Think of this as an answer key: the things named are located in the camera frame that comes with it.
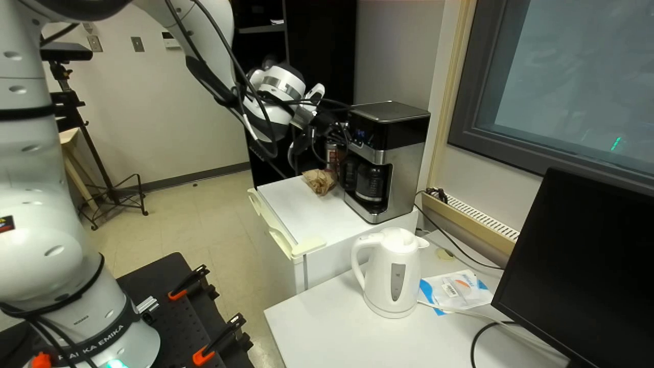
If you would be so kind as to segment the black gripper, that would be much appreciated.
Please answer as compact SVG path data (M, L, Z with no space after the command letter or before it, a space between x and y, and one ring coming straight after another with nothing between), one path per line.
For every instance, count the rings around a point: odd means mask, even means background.
M286 150L286 161L294 171L326 166L326 145L345 147L350 140L351 108L337 100L326 100L316 116L292 136Z

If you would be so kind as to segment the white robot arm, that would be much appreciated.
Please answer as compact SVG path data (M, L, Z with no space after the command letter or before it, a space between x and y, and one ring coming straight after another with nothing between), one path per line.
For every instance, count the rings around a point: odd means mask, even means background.
M0 308L63 368L154 368L159 333L88 244L70 196L40 57L47 23L103 21L135 3L179 42L186 67L266 155L314 120L324 88L288 65L243 72L228 0L0 0Z

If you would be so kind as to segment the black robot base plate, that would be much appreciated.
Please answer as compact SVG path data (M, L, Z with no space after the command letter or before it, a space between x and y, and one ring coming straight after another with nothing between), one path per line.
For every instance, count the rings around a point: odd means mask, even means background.
M118 324L107 337L73 343L63 337L58 326L38 323L43 337L28 330L24 323L9 326L2 339L15 339L15 347L2 353L2 368L144 368L144 363L126 358L109 358L90 362L102 347L115 347L126 336L126 323L143 323L156 329L151 368L192 368L192 353L206 345L228 321L215 306L218 293L205 283L189 297L170 303L167 293L178 285L194 267L179 253L163 255L130 273L118 278L118 285L130 301L140 303L125 311ZM252 339L240 329L205 368L253 368L247 358Z

